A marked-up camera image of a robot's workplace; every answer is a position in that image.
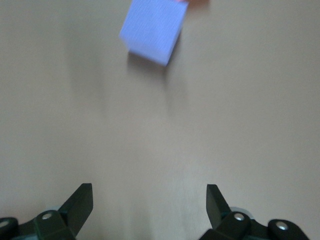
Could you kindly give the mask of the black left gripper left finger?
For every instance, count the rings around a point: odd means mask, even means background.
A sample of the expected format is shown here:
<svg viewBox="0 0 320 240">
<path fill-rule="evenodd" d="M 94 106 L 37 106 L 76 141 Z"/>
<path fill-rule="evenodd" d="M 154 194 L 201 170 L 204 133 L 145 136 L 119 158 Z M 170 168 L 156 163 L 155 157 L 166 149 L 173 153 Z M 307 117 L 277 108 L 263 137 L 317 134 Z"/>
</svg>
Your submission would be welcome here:
<svg viewBox="0 0 320 240">
<path fill-rule="evenodd" d="M 81 184 L 58 209 L 41 212 L 20 224 L 15 217 L 0 219 L 2 240 L 75 240 L 94 207 L 93 186 Z"/>
</svg>

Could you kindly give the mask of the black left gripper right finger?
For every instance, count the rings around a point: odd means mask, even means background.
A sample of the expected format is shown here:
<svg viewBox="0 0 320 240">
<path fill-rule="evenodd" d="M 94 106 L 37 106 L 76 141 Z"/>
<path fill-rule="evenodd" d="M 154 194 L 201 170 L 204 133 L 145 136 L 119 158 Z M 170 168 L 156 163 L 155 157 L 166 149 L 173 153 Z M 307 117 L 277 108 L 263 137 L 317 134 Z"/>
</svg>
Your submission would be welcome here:
<svg viewBox="0 0 320 240">
<path fill-rule="evenodd" d="M 242 210 L 232 210 L 216 184 L 206 186 L 207 240 L 308 240 L 295 223 L 272 219 L 264 226 Z"/>
</svg>

